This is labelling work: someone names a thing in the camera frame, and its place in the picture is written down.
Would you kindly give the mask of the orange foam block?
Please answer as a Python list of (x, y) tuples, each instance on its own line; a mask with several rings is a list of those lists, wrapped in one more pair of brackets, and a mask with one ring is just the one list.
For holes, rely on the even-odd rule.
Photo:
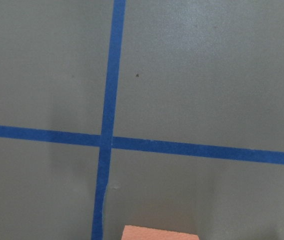
[(126, 225), (121, 240), (199, 240), (195, 234)]

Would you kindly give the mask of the blue tape line crosswise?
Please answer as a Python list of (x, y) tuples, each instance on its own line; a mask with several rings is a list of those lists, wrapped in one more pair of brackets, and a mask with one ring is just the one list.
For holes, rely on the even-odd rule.
[[(51, 142), (89, 147), (100, 146), (99, 135), (3, 125), (0, 125), (0, 138)], [(280, 151), (223, 147), (119, 136), (113, 137), (111, 147), (121, 150), (144, 151), (284, 165), (284, 152)]]

